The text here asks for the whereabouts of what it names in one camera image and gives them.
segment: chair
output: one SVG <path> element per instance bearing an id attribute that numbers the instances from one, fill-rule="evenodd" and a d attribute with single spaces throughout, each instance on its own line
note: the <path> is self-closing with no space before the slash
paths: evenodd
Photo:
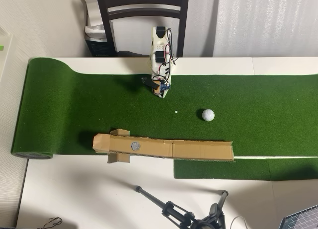
<path id="1" fill-rule="evenodd" d="M 187 22 L 188 1 L 189 0 L 97 0 L 100 14 L 103 20 L 105 34 L 109 49 L 114 53 L 113 57 L 145 57 L 128 51 L 116 52 L 114 38 L 110 27 L 110 21 L 114 19 L 133 17 L 133 16 L 163 16 L 179 19 L 179 35 L 177 44 L 177 57 L 183 56 L 185 26 Z M 179 6 L 180 10 L 166 8 L 130 8 L 116 11 L 108 11 L 108 8 L 130 5 L 130 4 L 166 4 Z"/>

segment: cardboard ramp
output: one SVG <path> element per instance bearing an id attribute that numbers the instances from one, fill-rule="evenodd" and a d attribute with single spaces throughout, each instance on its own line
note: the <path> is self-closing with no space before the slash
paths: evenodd
<path id="1" fill-rule="evenodd" d="M 97 134 L 93 149 L 96 153 L 110 153 L 108 163 L 115 161 L 129 162 L 122 154 L 135 154 L 153 157 L 234 161 L 231 141 L 188 141 L 163 140 L 147 137 L 132 137 L 122 129 L 110 134 Z"/>

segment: rolled end of mat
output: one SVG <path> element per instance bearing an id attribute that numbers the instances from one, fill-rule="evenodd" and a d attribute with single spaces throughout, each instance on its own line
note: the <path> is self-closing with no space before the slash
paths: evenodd
<path id="1" fill-rule="evenodd" d="M 18 152 L 12 154 L 20 158 L 30 159 L 51 159 L 53 157 L 53 154 L 51 153 Z"/>

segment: white table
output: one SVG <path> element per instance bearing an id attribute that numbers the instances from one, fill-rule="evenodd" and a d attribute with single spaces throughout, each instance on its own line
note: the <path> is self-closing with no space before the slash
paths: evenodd
<path id="1" fill-rule="evenodd" d="M 57 58 L 86 74 L 148 73 L 147 59 Z M 174 75 L 305 75 L 318 73 L 318 58 L 180 58 Z M 250 229 L 278 229 L 283 216 L 318 204 L 318 180 L 268 182 L 174 179 L 173 160 L 132 156 L 130 163 L 107 164 L 107 156 L 55 155 L 29 160 L 17 227 L 40 228 L 61 217 L 57 229 L 174 229 L 161 209 L 133 185 L 160 200 L 207 215 L 227 190 L 227 228 L 235 216 Z M 243 229 L 237 220 L 234 229 Z"/>

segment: golf ball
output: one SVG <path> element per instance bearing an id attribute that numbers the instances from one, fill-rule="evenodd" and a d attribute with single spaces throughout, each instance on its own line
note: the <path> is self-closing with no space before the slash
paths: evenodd
<path id="1" fill-rule="evenodd" d="M 202 113 L 202 118 L 205 121 L 212 121 L 214 119 L 214 112 L 211 109 L 206 109 Z"/>

